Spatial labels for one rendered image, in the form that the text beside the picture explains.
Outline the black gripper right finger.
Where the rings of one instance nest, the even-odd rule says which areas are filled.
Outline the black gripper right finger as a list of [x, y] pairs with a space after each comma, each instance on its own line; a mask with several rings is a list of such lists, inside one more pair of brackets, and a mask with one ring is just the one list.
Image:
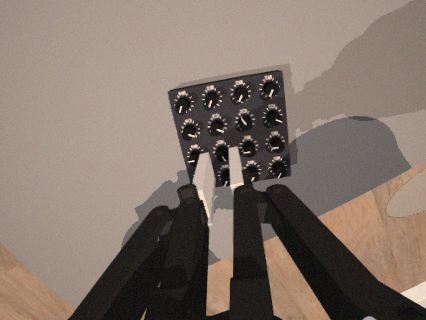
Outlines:
[[426, 320], [426, 308], [378, 281], [287, 186], [255, 190], [250, 171], [241, 170], [238, 146], [229, 148], [229, 168], [229, 320], [273, 320], [260, 223], [271, 224], [331, 320]]

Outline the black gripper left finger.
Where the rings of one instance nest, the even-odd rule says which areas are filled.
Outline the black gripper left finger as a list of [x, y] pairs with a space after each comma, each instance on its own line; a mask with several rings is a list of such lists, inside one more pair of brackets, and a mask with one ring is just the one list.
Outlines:
[[150, 211], [67, 320], [206, 315], [215, 182], [209, 152], [200, 154], [193, 180], [177, 190], [179, 206]]

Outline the dark grey knob box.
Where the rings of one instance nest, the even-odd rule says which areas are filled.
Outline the dark grey knob box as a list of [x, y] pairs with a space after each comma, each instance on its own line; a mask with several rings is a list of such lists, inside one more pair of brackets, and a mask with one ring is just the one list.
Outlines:
[[281, 70], [172, 89], [168, 96], [190, 182], [199, 155], [209, 152], [215, 187], [230, 186], [229, 148], [236, 146], [252, 182], [291, 176]]

